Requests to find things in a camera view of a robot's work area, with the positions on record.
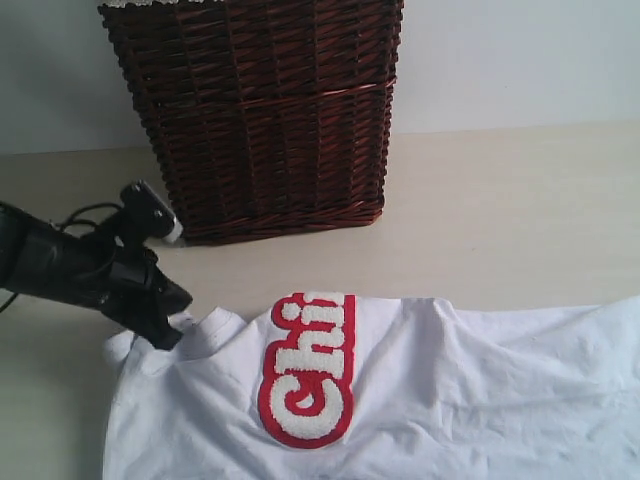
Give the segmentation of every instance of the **woven wicker texture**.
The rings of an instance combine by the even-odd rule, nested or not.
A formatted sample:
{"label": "woven wicker texture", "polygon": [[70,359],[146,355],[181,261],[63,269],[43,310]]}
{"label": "woven wicker texture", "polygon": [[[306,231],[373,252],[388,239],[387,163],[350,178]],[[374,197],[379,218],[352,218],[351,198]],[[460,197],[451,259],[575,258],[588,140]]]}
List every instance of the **woven wicker texture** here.
{"label": "woven wicker texture", "polygon": [[402,0],[100,7],[190,243],[382,212]]}

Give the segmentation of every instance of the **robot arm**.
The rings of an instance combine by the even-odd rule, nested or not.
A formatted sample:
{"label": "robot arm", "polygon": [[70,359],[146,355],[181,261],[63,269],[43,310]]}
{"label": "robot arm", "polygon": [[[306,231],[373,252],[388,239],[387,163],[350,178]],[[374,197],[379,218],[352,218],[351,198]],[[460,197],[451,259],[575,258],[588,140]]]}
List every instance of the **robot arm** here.
{"label": "robot arm", "polygon": [[[180,340],[168,317],[187,309],[191,296],[157,267],[144,246],[149,237],[177,239],[181,226],[144,182],[121,193],[124,206],[101,224],[78,220],[82,209],[60,228],[0,202],[0,287],[16,294],[97,310],[170,350]],[[74,237],[64,230],[88,225]]]}

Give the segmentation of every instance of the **fabric patch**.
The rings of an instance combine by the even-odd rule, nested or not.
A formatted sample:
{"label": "fabric patch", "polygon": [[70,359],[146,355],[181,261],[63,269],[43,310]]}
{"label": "fabric patch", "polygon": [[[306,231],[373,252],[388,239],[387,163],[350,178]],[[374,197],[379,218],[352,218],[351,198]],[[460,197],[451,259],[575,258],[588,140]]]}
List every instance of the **fabric patch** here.
{"label": "fabric patch", "polygon": [[355,312],[355,296],[335,293],[296,293],[273,307],[273,323],[289,334],[265,351],[258,409],[279,442],[317,449],[349,428]]}

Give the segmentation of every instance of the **wicker basket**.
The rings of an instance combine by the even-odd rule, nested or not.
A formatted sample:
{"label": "wicker basket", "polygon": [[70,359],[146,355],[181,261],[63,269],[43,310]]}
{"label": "wicker basket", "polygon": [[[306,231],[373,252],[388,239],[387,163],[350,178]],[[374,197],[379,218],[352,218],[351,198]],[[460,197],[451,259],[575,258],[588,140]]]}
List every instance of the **wicker basket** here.
{"label": "wicker basket", "polygon": [[382,212],[403,0],[102,6],[190,243]]}

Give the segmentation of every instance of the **white t-shirt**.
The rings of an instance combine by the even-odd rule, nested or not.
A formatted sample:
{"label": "white t-shirt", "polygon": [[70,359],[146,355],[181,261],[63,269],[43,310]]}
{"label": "white t-shirt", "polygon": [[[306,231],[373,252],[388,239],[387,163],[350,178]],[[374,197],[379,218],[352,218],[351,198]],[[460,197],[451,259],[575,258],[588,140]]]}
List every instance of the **white t-shirt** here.
{"label": "white t-shirt", "polygon": [[172,352],[107,345],[106,480],[640,479],[640,298],[295,294],[183,328]]}

